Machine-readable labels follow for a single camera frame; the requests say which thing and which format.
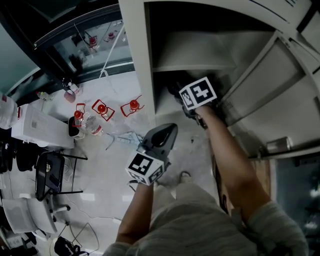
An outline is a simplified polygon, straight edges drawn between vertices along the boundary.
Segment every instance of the gray t-shirt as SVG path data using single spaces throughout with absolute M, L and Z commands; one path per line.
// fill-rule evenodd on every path
M 308 255 L 301 229 L 272 201 L 241 229 L 215 203 L 175 201 L 152 221 L 149 234 L 133 245 L 115 242 L 104 256 L 260 256 L 279 246 L 292 256 Z

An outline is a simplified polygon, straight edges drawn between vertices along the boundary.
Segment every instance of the hand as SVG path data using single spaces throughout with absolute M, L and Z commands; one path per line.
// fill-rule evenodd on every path
M 215 116 L 215 111 L 208 105 L 203 105 L 195 109 L 195 112 L 202 118 L 204 118 L 207 115 L 213 115 Z

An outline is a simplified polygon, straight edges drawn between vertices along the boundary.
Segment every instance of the chair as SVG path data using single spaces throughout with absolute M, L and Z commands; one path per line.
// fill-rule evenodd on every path
M 70 192 L 62 191 L 62 182 L 64 176 L 65 157 L 74 158 L 72 189 Z M 39 201 L 42 201 L 47 194 L 75 194 L 83 193 L 83 191 L 74 190 L 74 180 L 77 160 L 88 160 L 85 157 L 61 154 L 54 151 L 43 152 L 36 163 L 35 173 L 35 196 Z
M 38 201 L 36 198 L 2 199 L 4 213 L 12 231 L 15 234 L 32 232 L 42 241 L 47 241 L 50 234 L 57 232 L 54 214 L 70 210 L 68 205 L 50 209 L 48 203 L 47 200 Z

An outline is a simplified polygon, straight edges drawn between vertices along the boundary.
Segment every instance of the shirt sleeve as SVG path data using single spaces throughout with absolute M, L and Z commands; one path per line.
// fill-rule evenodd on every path
M 130 247 L 128 243 L 115 242 L 106 249 L 103 256 L 125 256 Z
M 309 255 L 308 244 L 302 230 L 273 201 L 256 210 L 249 218 L 247 227 L 261 238 L 271 240 L 277 246 L 291 249 L 292 256 Z

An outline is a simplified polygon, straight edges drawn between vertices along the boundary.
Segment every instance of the white marker cube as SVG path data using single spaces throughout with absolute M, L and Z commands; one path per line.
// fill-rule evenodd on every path
M 179 93 L 187 110 L 196 109 L 217 98 L 207 77 L 186 85 Z
M 165 172 L 165 163 L 154 157 L 134 151 L 125 166 L 127 173 L 135 180 L 151 185 Z

